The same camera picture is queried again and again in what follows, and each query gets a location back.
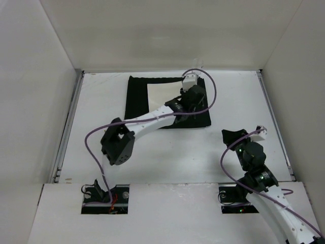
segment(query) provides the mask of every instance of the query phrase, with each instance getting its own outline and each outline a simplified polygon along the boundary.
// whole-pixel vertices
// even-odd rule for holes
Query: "white wall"
[[[263,76],[298,180],[325,232],[325,1],[304,0]]]
[[[301,0],[41,0],[76,68],[260,69]]]
[[[75,71],[38,0],[0,0],[0,242],[26,243]]]

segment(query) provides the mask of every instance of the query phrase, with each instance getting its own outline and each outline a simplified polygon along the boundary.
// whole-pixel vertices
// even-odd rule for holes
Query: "screw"
[[[124,199],[127,199],[127,198],[128,198],[128,192],[123,192],[122,197],[123,197]]]

